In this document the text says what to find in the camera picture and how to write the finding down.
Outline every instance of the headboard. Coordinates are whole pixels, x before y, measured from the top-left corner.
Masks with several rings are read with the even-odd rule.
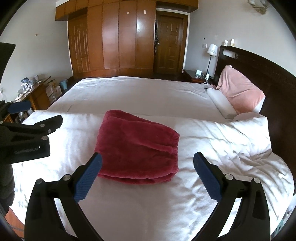
[[[233,53],[233,58],[223,54],[229,51]],[[296,77],[257,54],[231,46],[221,46],[214,75],[216,85],[226,65],[232,65],[266,95],[260,114],[268,119],[273,152],[286,162],[295,182]]]

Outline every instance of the table lamp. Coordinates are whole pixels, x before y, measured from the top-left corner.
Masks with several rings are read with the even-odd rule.
[[[217,56],[217,51],[218,51],[218,46],[217,45],[214,45],[214,44],[211,44],[209,49],[207,50],[207,53],[209,55],[211,55],[210,57],[210,61],[209,61],[209,66],[207,67],[207,72],[209,71],[209,67],[210,67],[210,63],[211,63],[211,58],[212,56]]]

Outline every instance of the pink pillowcase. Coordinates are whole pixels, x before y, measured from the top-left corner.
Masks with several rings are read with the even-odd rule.
[[[238,114],[252,112],[265,98],[262,90],[231,65],[223,69],[218,86]]]

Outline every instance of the folded red blanket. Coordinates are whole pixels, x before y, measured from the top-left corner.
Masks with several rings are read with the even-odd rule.
[[[162,124],[107,111],[95,148],[103,159],[98,176],[129,184],[168,182],[179,170],[179,137]]]

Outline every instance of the white duvet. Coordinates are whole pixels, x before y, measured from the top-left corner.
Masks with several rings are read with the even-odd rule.
[[[136,77],[89,78],[72,87],[48,110],[104,114],[172,116],[224,122],[206,85]]]
[[[25,222],[27,203],[38,178],[46,182],[73,173],[92,156],[103,114],[37,111],[26,120],[34,124],[61,114],[60,129],[49,135],[51,155],[13,165],[15,201],[12,210]],[[155,185],[128,185],[96,178],[79,205],[106,241],[191,241],[216,201],[211,200],[193,167],[193,156],[201,151],[223,173],[241,180],[260,178],[266,194],[271,232],[291,202],[294,182],[284,161],[272,153],[265,117],[216,123],[179,117],[139,117],[167,125],[180,134],[179,172],[172,181]],[[235,202],[221,233],[231,227],[239,207]],[[60,203],[59,213],[66,230],[74,234]]]

